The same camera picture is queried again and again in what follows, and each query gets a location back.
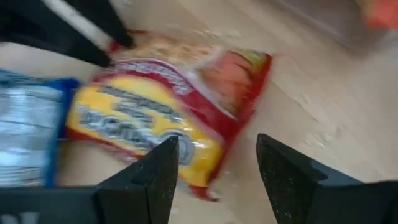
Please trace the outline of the clear plastic bin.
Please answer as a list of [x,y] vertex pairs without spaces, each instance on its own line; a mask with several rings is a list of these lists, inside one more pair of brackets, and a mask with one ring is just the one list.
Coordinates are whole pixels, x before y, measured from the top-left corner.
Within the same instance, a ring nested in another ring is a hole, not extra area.
[[271,1],[356,52],[398,47],[398,31],[368,27],[356,0]]

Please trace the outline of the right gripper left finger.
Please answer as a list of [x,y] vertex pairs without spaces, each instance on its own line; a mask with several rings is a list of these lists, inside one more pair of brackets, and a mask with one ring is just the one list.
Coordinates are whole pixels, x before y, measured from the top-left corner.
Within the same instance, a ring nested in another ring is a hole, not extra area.
[[168,224],[178,179],[178,137],[96,186],[100,224]]

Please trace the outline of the blue Maruchan noodle pack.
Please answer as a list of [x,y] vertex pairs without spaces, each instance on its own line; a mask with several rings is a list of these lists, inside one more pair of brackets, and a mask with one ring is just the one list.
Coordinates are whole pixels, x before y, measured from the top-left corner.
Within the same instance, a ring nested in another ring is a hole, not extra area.
[[53,187],[75,78],[0,69],[0,187]]

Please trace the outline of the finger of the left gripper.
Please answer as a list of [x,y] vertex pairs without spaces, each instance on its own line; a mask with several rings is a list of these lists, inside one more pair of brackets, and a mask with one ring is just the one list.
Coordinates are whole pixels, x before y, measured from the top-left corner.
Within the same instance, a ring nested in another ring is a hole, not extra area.
[[110,35],[118,44],[134,46],[134,39],[128,34],[109,0],[64,0],[78,12]]
[[103,50],[41,0],[0,0],[0,42],[48,50],[101,67],[110,63]]

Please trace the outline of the red Maruchan noodle pack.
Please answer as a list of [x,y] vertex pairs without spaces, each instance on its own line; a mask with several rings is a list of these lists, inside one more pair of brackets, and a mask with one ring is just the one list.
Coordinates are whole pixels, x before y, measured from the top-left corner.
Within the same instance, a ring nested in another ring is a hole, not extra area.
[[273,57],[153,32],[132,36],[135,46],[112,44],[111,64],[76,92],[66,134],[126,162],[176,136],[180,180],[210,201],[208,188],[255,112]]

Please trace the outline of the orange Maruchan noodle pack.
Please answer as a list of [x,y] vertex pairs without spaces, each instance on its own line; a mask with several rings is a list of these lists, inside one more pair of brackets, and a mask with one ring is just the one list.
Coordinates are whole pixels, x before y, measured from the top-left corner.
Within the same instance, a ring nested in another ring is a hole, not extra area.
[[398,29],[398,0],[355,0],[369,27]]

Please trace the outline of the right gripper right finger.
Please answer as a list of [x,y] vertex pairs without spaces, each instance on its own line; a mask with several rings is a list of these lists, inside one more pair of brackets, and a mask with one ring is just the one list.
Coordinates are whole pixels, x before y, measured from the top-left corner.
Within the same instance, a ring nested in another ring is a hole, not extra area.
[[314,193],[324,184],[360,183],[266,134],[257,135],[257,162],[278,224],[307,224]]

